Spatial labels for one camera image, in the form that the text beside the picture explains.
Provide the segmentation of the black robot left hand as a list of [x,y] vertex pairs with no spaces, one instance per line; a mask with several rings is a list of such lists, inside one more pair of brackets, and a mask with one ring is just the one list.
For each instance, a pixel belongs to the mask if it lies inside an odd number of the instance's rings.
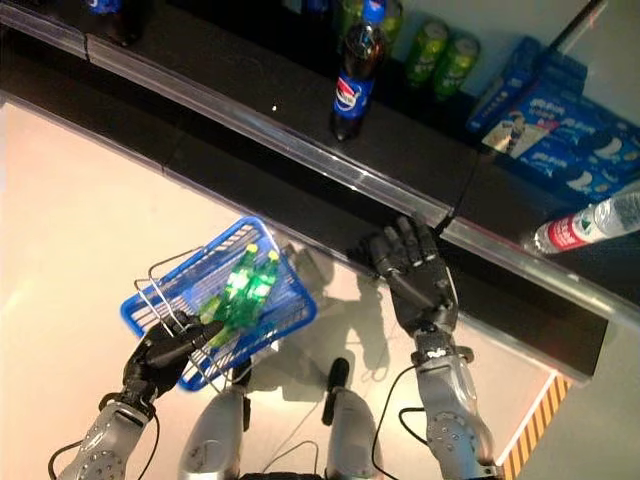
[[189,361],[222,329],[220,321],[203,324],[196,315],[177,310],[154,325],[127,361],[123,387],[151,402],[173,389]]

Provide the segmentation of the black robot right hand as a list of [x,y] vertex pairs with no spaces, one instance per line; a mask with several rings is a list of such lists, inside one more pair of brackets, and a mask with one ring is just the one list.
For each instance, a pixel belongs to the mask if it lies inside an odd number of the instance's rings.
[[422,331],[451,335],[458,319],[458,299],[449,268],[433,229],[415,214],[361,241],[367,265],[389,286],[396,319],[410,336]]

